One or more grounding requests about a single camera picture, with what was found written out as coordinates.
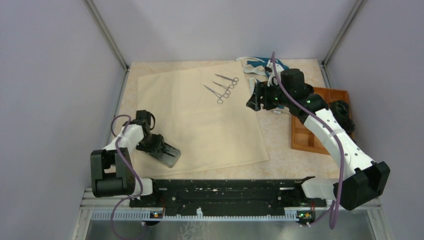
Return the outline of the steel surgical forceps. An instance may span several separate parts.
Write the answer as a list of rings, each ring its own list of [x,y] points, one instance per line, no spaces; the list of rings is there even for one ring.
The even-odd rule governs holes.
[[[218,82],[215,82],[215,81],[213,81],[213,83],[214,83],[214,84],[216,84],[216,85],[218,85],[218,86],[220,86],[221,88],[226,89],[226,90],[234,89],[234,88],[235,88],[235,86],[234,86],[234,85],[232,85],[232,84],[230,84],[230,85],[226,86],[226,85],[222,85],[222,84],[220,84],[220,83],[218,83]]]

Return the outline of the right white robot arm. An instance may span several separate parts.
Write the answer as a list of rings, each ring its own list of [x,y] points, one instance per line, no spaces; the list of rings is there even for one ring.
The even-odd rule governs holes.
[[[343,106],[340,111],[333,111],[332,105],[305,82],[304,73],[297,68],[272,73],[267,81],[256,81],[246,103],[256,112],[288,108],[338,165],[336,180],[311,178],[303,182],[293,192],[297,205],[307,206],[318,198],[354,210],[383,194],[391,170],[384,161],[376,162],[364,153],[343,128],[341,123],[349,116],[349,109]]]

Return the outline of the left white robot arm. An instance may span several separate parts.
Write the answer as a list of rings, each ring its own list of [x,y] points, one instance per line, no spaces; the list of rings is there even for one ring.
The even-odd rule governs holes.
[[[135,171],[130,155],[134,150],[158,159],[164,154],[164,137],[153,134],[156,119],[147,110],[138,110],[135,118],[128,114],[114,118],[128,118],[120,132],[102,149],[90,154],[91,188],[96,198],[127,195],[141,200],[149,207],[160,202],[160,193],[147,187],[150,180],[141,178]]]

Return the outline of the metal instrument tray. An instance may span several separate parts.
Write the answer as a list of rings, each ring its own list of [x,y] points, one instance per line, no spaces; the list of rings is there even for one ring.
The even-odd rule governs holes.
[[[140,143],[136,146],[136,149],[147,153],[168,168],[173,168],[181,156],[181,151],[179,149],[166,142],[160,142],[156,145],[152,144],[149,146]]]

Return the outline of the beige cloth drape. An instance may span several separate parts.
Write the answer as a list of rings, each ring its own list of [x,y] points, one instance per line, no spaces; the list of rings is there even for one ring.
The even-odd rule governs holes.
[[[229,80],[239,78],[223,104],[204,85],[223,94]],[[137,109],[155,116],[154,134],[177,148],[181,156],[169,168],[142,151],[132,156],[144,178],[160,178],[268,161],[264,138],[254,110],[249,82],[240,62],[141,76],[137,80]]]

